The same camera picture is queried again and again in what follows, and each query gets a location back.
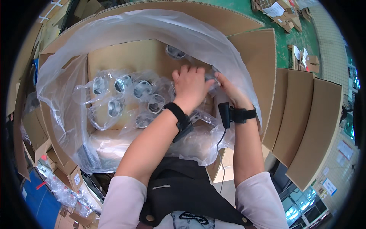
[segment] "factory floor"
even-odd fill
[[[278,24],[271,22],[271,19],[262,12],[253,12],[250,0],[197,0],[199,2],[217,5],[239,13],[251,16],[265,23],[265,28],[274,28],[277,42],[277,67],[289,68],[292,65],[291,52],[287,45],[296,45],[299,49],[306,48],[309,55],[319,56],[319,45],[315,33],[314,24],[300,17],[302,32],[295,28],[290,34],[285,34],[284,29]]]

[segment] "black wristband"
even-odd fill
[[[190,122],[188,115],[186,115],[177,104],[168,103],[164,106],[164,108],[169,109],[178,119],[177,128],[179,133],[173,139],[173,142],[175,143],[191,132],[193,130],[193,125]]]

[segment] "right hand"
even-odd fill
[[[230,98],[235,108],[245,108],[247,110],[254,109],[251,101],[223,74],[221,74],[220,72],[215,72],[215,77],[221,83],[221,89]]]

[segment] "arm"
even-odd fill
[[[175,70],[172,77],[175,83],[177,104],[186,115],[205,98],[214,80],[205,83],[204,68],[181,67]],[[115,176],[129,176],[148,185],[153,171],[163,159],[166,151],[178,134],[178,120],[170,110],[164,110],[128,147]]]
[[[235,108],[253,109],[250,100],[223,74],[215,73],[215,76]],[[265,171],[261,139],[259,137],[257,120],[254,118],[247,120],[244,124],[235,123],[233,166],[235,187],[249,177]]]

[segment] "black wrist strap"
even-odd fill
[[[179,141],[185,135],[193,130],[193,125],[189,117],[182,111],[182,109],[175,103],[168,103],[164,106],[165,109],[169,109],[178,119],[177,128],[179,133],[173,139],[173,143]]]
[[[231,120],[235,123],[245,123],[247,119],[255,118],[257,116],[257,112],[255,110],[246,110],[239,108],[232,108],[231,110]]]

